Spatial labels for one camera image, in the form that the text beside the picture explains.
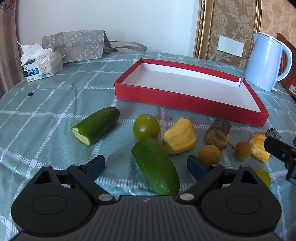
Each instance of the screw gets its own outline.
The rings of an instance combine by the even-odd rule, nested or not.
[[[194,199],[194,195],[191,193],[183,193],[179,196],[179,198],[183,201],[191,201]]]
[[[101,194],[99,196],[99,200],[103,201],[103,202],[108,202],[108,201],[111,201],[113,199],[113,196],[111,194]]]

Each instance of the curtain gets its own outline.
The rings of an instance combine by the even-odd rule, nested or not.
[[[15,27],[16,0],[0,4],[0,98],[24,78]]]

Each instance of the white wall switch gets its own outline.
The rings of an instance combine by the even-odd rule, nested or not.
[[[219,40],[218,40],[218,47],[217,47],[217,49],[219,51],[230,53],[232,42],[233,42],[232,39],[220,35],[219,36]]]
[[[217,50],[242,57],[244,44],[239,41],[220,35]]]

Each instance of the red box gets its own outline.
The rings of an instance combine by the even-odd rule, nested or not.
[[[296,79],[292,80],[291,86],[288,90],[289,94],[296,98]]]
[[[263,127],[264,104],[242,78],[221,71],[140,59],[114,83],[117,99],[186,110]]]

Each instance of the bag handle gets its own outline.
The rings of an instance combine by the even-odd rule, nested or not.
[[[120,47],[115,47],[113,49],[116,49],[116,48],[125,48],[125,49],[131,49],[131,50],[135,50],[135,51],[138,51],[138,52],[145,52],[147,50],[147,47],[143,44],[139,44],[137,42],[121,42],[121,41],[109,41],[110,43],[112,42],[120,42],[120,43],[128,43],[128,44],[133,44],[133,45],[136,45],[136,46],[120,46]]]

